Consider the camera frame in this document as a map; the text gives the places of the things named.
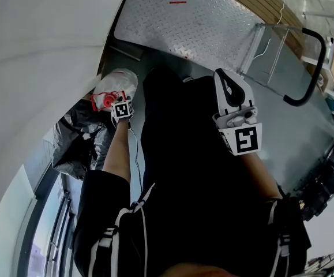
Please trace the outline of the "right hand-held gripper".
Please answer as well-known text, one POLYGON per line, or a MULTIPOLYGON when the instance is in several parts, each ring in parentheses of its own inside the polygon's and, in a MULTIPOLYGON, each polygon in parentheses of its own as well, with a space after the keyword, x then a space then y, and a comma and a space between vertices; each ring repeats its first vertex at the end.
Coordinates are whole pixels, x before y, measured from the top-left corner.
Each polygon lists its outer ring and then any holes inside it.
POLYGON ((260 151, 262 123, 257 122, 251 86, 242 76, 221 68, 213 78, 219 112, 213 120, 226 147, 234 156, 260 151))

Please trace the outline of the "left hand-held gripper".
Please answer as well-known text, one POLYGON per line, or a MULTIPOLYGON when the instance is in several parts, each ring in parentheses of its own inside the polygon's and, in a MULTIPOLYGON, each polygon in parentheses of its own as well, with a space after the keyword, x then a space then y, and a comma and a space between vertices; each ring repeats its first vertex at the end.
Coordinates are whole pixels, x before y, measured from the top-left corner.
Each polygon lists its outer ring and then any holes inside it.
POLYGON ((117 127, 117 124, 120 120, 129 120, 133 117, 133 115, 134 109, 131 99, 111 104, 111 121, 115 128, 117 127))

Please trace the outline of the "white plastic bag red print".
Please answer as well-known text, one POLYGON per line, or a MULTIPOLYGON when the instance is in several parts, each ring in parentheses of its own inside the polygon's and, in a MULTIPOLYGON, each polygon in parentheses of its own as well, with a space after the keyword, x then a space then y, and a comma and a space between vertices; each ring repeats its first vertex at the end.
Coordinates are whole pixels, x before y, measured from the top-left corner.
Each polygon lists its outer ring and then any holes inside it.
POLYGON ((115 69, 104 76, 94 88, 93 111, 111 111, 112 104, 132 100, 138 86, 137 75, 128 69, 115 69))

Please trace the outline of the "metal platform trolley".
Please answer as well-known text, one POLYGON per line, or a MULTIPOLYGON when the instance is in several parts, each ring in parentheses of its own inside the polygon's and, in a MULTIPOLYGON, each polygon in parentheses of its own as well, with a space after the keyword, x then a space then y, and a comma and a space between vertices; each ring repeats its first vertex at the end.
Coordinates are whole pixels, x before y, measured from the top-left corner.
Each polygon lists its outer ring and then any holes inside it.
POLYGON ((245 78, 267 29, 295 31, 320 42, 316 70, 305 94, 299 99, 283 96, 289 105, 303 106, 317 85, 326 54, 324 39, 307 28, 265 23, 236 0, 125 0, 114 36, 245 78), (169 4, 170 1, 187 3, 169 4))

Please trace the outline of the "person's right forearm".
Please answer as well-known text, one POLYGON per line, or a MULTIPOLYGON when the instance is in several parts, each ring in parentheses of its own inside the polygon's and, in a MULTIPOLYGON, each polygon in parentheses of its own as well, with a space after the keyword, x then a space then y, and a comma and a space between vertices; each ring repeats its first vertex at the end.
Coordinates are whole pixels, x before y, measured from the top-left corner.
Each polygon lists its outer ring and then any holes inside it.
POLYGON ((264 162, 256 153, 241 156, 243 164, 247 168, 252 183, 256 186, 260 196, 264 199, 282 199, 274 178, 268 172, 264 162))

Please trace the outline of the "person's left forearm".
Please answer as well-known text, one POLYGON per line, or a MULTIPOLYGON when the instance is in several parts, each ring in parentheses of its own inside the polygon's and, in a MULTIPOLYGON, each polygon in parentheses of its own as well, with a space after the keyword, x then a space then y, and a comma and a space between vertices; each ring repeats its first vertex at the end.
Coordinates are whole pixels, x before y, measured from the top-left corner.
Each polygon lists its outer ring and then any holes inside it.
POLYGON ((130 184, 131 172, 128 131, 129 120, 127 118, 120 119, 104 161, 103 171, 117 175, 130 184))

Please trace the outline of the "black garbage bag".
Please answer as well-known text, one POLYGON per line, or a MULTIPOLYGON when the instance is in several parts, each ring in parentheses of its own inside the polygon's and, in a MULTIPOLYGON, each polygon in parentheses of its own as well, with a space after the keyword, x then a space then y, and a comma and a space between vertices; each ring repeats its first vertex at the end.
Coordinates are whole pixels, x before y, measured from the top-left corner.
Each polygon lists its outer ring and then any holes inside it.
POLYGON ((114 133, 109 112, 95 112, 90 101, 79 100, 54 126, 52 167, 78 180, 102 170, 114 133))

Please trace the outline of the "person's black clothing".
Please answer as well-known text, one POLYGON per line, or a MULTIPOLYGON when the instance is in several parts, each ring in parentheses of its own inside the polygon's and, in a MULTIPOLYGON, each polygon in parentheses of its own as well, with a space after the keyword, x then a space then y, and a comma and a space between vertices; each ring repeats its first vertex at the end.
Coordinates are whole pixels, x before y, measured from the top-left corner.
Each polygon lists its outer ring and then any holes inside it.
POLYGON ((291 277, 310 240, 294 198, 264 199, 220 136, 211 76, 168 67, 143 82, 143 187, 86 173, 73 238, 82 277, 291 277))

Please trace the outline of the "glass door metal frame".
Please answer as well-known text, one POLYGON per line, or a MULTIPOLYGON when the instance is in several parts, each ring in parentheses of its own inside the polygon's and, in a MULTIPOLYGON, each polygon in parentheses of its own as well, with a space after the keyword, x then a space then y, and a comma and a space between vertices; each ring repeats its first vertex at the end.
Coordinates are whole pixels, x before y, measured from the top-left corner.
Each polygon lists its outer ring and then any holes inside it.
POLYGON ((73 277, 76 216, 66 177, 50 162, 33 191, 14 251, 13 277, 73 277))

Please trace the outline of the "black metal frame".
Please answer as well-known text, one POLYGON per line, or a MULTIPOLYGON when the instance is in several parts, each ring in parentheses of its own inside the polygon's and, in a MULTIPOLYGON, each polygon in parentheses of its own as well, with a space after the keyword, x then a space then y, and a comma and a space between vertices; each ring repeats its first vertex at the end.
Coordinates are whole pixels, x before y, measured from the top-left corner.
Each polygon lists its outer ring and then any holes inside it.
POLYGON ((321 157, 294 189, 302 218, 310 221, 319 216, 334 197, 334 145, 321 157))

